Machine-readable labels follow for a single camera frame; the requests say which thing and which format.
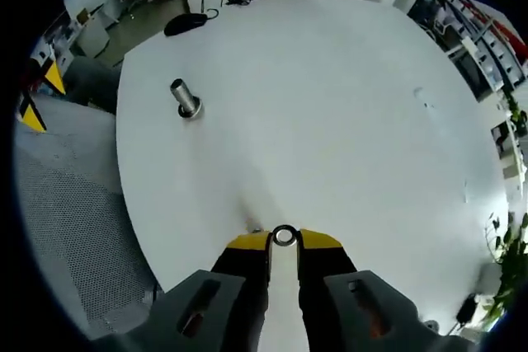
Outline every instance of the green leaf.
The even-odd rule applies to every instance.
[[[506,234],[504,234],[504,243],[507,245],[512,239],[512,229],[508,228]]]

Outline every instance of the gray floor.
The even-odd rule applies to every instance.
[[[105,65],[111,67],[119,63],[125,54],[136,45],[162,31],[173,17],[185,12],[182,0],[168,0],[163,3],[145,3],[126,13],[108,30],[110,42],[97,56]]]

